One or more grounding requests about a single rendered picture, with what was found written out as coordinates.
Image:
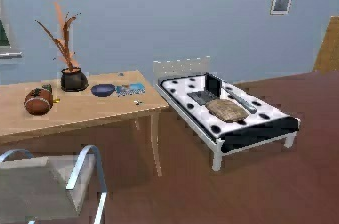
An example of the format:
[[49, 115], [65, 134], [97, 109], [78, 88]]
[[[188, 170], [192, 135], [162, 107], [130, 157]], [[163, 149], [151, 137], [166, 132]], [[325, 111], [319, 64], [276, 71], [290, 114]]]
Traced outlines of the grey laptop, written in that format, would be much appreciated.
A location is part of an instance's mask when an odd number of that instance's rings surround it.
[[195, 87], [195, 82], [197, 78], [205, 81], [204, 89], [202, 91], [188, 93], [189, 97], [191, 97], [199, 105], [205, 105], [212, 100], [220, 98], [222, 87], [221, 79], [210, 73], [194, 76], [190, 78], [191, 84], [189, 85], [189, 88]]

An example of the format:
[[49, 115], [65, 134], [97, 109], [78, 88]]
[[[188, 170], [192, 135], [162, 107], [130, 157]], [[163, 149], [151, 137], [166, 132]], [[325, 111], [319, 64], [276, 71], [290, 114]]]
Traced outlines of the tan woven pillow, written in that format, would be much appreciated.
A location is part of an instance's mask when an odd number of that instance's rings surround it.
[[233, 101], [227, 99], [215, 99], [205, 104], [209, 112], [218, 119], [232, 123], [243, 120], [249, 116], [249, 113], [235, 104]]

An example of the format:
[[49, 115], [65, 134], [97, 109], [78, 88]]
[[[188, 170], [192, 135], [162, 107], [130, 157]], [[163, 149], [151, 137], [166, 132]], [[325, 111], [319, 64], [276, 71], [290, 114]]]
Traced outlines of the blue bowl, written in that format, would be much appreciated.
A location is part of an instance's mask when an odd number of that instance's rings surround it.
[[97, 97], [108, 97], [115, 91], [113, 84], [97, 84], [91, 88], [91, 93]]

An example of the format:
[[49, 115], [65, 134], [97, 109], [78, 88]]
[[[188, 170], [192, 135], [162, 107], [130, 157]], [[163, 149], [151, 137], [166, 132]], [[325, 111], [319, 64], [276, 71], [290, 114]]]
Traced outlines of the light wooden table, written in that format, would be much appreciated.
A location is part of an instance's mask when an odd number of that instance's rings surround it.
[[[91, 75], [88, 77], [88, 82], [92, 86], [105, 83], [114, 85], [142, 83], [145, 92], [131, 96], [96, 97], [88, 89], [81, 92], [64, 92], [60, 89], [60, 81], [54, 79], [48, 83], [53, 88], [53, 96], [60, 98], [61, 101], [46, 115], [34, 117], [24, 109], [24, 99], [32, 89], [41, 84], [28, 82], [2, 85], [0, 86], [0, 145], [148, 116], [151, 124], [153, 158], [157, 173], [161, 174], [158, 152], [159, 115], [168, 107], [168, 103], [138, 70], [125, 71], [121, 74]], [[135, 105], [134, 100], [141, 100], [143, 103]]]

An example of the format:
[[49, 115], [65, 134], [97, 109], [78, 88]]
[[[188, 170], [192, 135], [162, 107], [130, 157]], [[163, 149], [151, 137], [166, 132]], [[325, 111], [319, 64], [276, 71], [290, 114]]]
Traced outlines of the white bed with black spots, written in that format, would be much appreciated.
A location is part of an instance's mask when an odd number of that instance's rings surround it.
[[233, 101], [249, 113], [247, 118], [226, 123], [212, 115], [205, 105], [199, 105], [188, 96], [190, 92], [202, 91], [205, 84], [204, 80], [197, 78], [195, 87], [189, 88], [191, 77], [205, 73], [217, 77], [209, 70], [209, 62], [208, 56], [175, 61], [155, 61], [153, 73], [157, 78], [156, 89], [159, 94], [213, 152], [212, 169], [218, 171], [221, 168], [222, 158], [226, 155], [276, 140], [283, 139], [284, 146], [291, 147], [299, 131], [300, 120], [298, 118], [294, 118], [252, 95], [250, 96], [254, 98], [253, 103], [257, 107], [257, 112], [251, 114], [222, 89], [223, 86], [236, 86], [219, 77], [222, 80], [219, 99]]

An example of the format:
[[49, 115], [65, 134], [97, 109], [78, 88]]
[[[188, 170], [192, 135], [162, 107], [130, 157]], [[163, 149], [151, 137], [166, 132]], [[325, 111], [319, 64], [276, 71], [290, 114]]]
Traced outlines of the orange plant in black pot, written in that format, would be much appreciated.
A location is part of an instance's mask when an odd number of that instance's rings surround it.
[[70, 48], [70, 28], [72, 23], [77, 19], [77, 14], [64, 14], [58, 2], [54, 2], [54, 8], [61, 34], [60, 38], [55, 37], [40, 21], [36, 20], [36, 23], [41, 26], [55, 44], [60, 52], [59, 58], [66, 65], [66, 67], [61, 70], [61, 89], [65, 92], [80, 92], [85, 90], [89, 86], [89, 83], [79, 63], [74, 59], [75, 52]]

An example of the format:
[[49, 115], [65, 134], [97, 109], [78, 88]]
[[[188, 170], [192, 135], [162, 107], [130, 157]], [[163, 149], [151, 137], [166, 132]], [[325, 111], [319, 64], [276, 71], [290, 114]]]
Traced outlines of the tall wooden cupboard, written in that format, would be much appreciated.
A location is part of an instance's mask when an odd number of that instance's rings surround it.
[[313, 71], [339, 71], [339, 16], [332, 16], [329, 20]]

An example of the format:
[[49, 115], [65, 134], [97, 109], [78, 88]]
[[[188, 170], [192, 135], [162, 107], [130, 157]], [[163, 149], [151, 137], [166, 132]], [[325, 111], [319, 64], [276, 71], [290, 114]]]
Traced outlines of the white framed wall picture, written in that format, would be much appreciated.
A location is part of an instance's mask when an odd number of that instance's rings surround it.
[[272, 0], [271, 15], [286, 15], [289, 13], [291, 0]]

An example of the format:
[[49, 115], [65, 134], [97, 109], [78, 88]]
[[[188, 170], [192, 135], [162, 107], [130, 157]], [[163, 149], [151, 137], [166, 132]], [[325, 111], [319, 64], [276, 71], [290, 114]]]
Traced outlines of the grey metal frame chair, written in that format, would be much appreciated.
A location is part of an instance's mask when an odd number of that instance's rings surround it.
[[15, 149], [0, 155], [0, 224], [38, 224], [80, 215], [91, 176], [100, 185], [93, 224], [103, 224], [107, 197], [102, 158], [94, 145], [77, 155], [36, 157], [22, 149], [21, 160], [10, 161]]

